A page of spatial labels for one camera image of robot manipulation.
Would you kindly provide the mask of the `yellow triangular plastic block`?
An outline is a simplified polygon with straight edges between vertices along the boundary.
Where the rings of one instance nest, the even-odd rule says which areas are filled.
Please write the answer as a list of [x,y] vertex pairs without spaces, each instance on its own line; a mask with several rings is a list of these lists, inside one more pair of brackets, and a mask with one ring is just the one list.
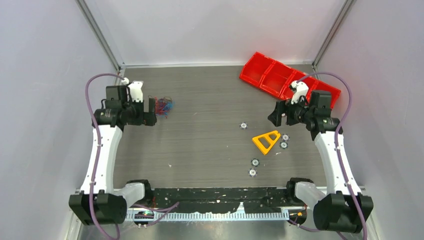
[[259,151],[265,156],[267,155],[272,147],[279,141],[282,135],[277,131],[273,130],[252,138],[252,142],[259,149]]

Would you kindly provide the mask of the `poker chip lower right pair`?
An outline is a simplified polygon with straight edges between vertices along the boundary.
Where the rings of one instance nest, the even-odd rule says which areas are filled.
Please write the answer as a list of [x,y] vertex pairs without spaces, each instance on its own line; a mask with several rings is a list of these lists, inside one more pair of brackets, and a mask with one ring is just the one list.
[[282,142],[280,142],[280,143],[279,143],[279,146],[280,146],[282,149],[287,149],[287,148],[288,148],[288,143],[287,143],[287,142],[282,141]]

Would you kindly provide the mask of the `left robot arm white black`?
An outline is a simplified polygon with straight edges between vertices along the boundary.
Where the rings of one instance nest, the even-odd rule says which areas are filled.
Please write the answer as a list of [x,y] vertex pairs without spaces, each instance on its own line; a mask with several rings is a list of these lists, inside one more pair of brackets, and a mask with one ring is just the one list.
[[69,197],[69,207],[85,226],[119,225],[124,222],[127,209],[138,203],[148,207],[153,192],[146,179],[129,180],[119,190],[114,188],[114,169],[119,143],[124,128],[154,126],[156,100],[148,99],[145,111],[143,82],[106,87],[106,98],[101,108],[93,113],[93,142],[86,177],[78,193]]

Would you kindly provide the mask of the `poker chip lowest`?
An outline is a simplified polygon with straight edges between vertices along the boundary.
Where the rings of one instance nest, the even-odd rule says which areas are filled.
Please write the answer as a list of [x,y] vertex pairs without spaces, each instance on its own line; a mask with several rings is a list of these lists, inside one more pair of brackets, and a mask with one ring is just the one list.
[[258,174],[258,172],[257,172],[257,170],[256,170],[256,169],[254,169],[254,168],[251,168],[251,169],[249,169],[249,170],[248,170],[248,175],[249,175],[250,177],[256,177],[256,176],[257,176],[257,174]]

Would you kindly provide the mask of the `poker chip pair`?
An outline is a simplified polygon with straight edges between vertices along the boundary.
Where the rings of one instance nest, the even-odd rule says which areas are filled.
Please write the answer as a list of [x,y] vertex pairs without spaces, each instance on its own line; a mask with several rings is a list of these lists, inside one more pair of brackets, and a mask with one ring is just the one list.
[[282,141],[282,142],[280,142],[280,143],[279,143],[279,146],[280,146],[282,149],[287,149],[287,148],[288,148],[288,143],[287,143],[287,142]]
[[290,140],[290,136],[289,136],[288,134],[282,134],[282,135],[281,135],[281,139],[282,139],[284,142],[288,142],[288,141]]

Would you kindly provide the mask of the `poker chip centre table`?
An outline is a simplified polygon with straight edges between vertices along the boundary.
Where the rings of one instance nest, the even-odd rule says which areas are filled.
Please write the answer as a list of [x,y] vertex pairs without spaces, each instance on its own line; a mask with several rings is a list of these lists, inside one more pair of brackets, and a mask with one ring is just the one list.
[[239,124],[239,127],[240,127],[242,130],[246,130],[246,129],[248,128],[248,124],[247,124],[246,122],[241,122],[241,123]]

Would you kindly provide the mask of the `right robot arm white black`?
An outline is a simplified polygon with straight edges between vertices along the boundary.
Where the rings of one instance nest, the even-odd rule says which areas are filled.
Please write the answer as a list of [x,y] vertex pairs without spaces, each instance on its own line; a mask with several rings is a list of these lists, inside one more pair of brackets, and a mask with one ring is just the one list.
[[356,184],[347,159],[340,120],[331,116],[332,95],[328,91],[314,90],[310,99],[301,96],[279,100],[267,117],[274,126],[304,124],[318,149],[326,178],[326,193],[312,180],[292,177],[286,184],[285,198],[291,205],[300,203],[310,207],[315,227],[320,231],[360,233],[364,235],[366,221],[374,203],[363,195]]

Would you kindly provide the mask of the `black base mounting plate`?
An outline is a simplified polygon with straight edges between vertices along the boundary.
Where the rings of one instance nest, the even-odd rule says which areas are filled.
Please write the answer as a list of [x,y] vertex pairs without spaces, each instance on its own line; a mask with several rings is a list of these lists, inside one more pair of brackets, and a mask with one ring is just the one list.
[[284,187],[155,188],[141,200],[149,207],[178,206],[173,213],[234,213],[239,206],[247,214],[277,213],[282,208],[305,205],[289,198]]

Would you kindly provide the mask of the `aluminium frame rail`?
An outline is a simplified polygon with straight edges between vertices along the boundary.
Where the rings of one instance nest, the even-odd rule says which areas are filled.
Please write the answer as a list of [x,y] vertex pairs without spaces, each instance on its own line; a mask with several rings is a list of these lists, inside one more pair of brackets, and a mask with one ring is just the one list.
[[[256,187],[237,187],[237,188],[241,188],[243,191],[247,191],[246,189],[247,188],[256,188]],[[278,187],[276,187],[277,189],[286,189],[286,187],[283,187],[283,186],[278,186]],[[349,188],[348,188],[348,185],[347,184],[342,184],[342,185],[338,185],[338,186],[335,186],[335,187],[324,187],[324,186],[317,186],[316,187],[318,190],[320,190],[320,191],[322,191],[322,192],[326,192],[326,193],[336,193],[337,191],[341,191],[343,194],[349,194]],[[355,186],[351,186],[351,188],[352,188],[352,190],[356,190],[357,192],[362,192],[363,190],[361,190],[361,188],[359,187],[359,186],[357,186],[357,185],[355,185]],[[118,191],[120,191],[121,190],[121,188],[114,188],[112,191],[113,192],[118,192]],[[85,191],[85,192],[87,192],[88,193],[88,188],[86,189],[86,190],[84,190],[84,189],[76,189],[75,190],[75,193],[80,193],[81,191]]]

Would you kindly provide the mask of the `red four-compartment bin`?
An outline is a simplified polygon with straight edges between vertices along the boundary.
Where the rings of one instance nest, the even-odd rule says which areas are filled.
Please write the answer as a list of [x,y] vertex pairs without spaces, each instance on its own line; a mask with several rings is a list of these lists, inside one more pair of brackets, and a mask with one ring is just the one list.
[[307,74],[260,52],[255,52],[243,66],[239,78],[280,100],[291,99],[290,84]]

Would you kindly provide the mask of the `poker chip lower upper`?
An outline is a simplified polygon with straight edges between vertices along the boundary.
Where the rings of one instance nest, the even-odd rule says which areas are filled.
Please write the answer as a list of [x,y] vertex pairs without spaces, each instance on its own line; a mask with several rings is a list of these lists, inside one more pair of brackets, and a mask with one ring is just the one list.
[[258,167],[258,166],[260,165],[260,161],[259,161],[257,158],[253,158],[253,159],[251,160],[251,165],[252,165],[253,167]]

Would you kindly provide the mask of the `poker chip upper right pair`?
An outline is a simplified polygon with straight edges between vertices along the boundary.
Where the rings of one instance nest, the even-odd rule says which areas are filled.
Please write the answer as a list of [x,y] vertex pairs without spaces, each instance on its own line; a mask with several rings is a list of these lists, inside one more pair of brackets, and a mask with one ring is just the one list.
[[288,142],[288,141],[290,140],[290,136],[289,136],[288,134],[282,134],[282,135],[281,135],[281,139],[282,139],[284,142]]

